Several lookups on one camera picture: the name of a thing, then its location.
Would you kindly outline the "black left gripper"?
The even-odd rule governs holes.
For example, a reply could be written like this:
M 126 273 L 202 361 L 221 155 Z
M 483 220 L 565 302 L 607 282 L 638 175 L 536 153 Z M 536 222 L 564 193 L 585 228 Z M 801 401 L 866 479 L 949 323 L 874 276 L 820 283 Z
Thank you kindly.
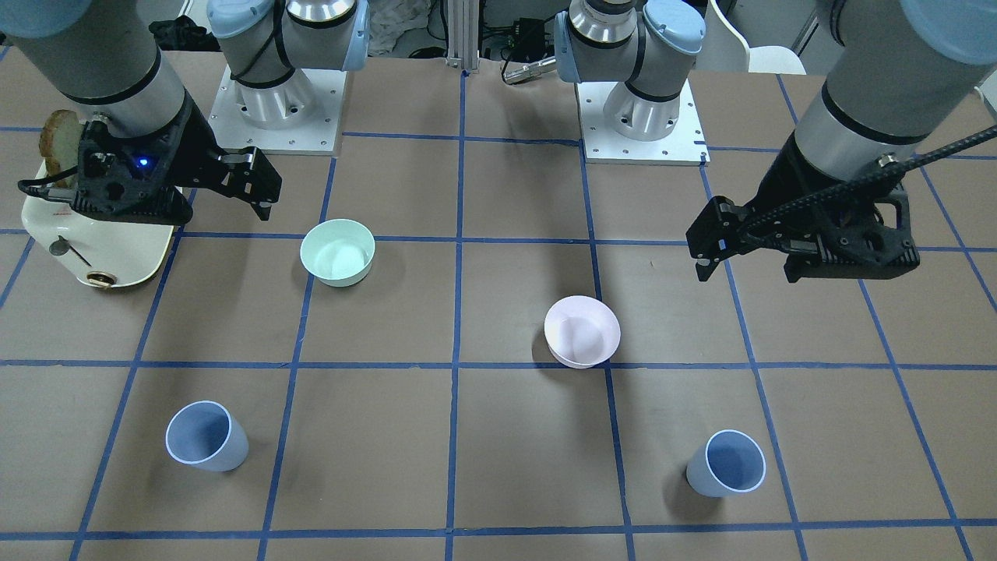
M 747 206 L 713 196 L 685 237 L 698 281 L 705 283 L 723 262 L 752 249 L 787 253 L 784 273 L 801 278 L 888 280 L 920 266 L 911 233 L 904 174 L 869 161 L 859 177 L 876 175 L 868 185 L 833 198 L 805 202 L 840 180 L 813 167 L 794 135 L 787 139 Z M 744 238 L 738 233 L 744 227 Z

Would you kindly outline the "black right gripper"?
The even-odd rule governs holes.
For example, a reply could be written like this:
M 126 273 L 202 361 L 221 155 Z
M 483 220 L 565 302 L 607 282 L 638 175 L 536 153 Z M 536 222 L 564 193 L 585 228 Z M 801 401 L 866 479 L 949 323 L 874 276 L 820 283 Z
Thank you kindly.
M 75 173 L 54 202 L 98 221 L 182 226 L 192 219 L 183 189 L 213 189 L 252 207 L 269 221 L 284 179 L 263 150 L 247 146 L 222 155 L 202 111 L 189 93 L 160 130 L 114 137 L 111 120 L 95 114 L 84 125 Z

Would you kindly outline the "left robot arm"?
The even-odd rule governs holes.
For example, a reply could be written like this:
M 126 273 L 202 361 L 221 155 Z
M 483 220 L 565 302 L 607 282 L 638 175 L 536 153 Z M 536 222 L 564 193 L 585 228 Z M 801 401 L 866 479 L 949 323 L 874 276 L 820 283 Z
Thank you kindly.
M 819 1 L 843 46 L 759 191 L 744 206 L 713 196 L 686 241 L 699 281 L 736 255 L 786 255 L 784 276 L 888 280 L 919 266 L 902 178 L 995 137 L 989 127 L 916 149 L 995 70 L 993 1 Z M 614 85 L 612 132 L 658 141 L 707 36 L 683 1 L 572 1 L 555 17 L 564 82 Z

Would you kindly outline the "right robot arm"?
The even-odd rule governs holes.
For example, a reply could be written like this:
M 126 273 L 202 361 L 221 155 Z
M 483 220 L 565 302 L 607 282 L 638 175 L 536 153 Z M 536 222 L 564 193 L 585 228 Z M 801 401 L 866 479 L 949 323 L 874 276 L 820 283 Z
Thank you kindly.
M 210 1 L 211 34 L 254 125 L 291 124 L 314 104 L 305 71 L 355 71 L 369 48 L 366 1 Z M 86 119 L 75 155 L 33 199 L 96 221 L 182 226 L 184 189 L 211 189 L 270 219 L 282 180 L 252 143 L 228 150 L 132 1 L 4 1 L 2 32 Z

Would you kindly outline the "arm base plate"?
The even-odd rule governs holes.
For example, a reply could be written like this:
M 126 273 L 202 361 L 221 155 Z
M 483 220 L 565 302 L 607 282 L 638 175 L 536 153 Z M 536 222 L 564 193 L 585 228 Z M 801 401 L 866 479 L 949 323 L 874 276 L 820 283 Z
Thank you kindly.
M 679 164 L 711 161 L 689 81 L 678 98 L 649 102 L 626 85 L 576 85 L 585 156 L 601 164 Z
M 256 146 L 268 155 L 334 156 L 340 145 L 349 73 L 298 69 L 284 84 L 254 89 L 224 72 L 207 114 L 225 150 Z

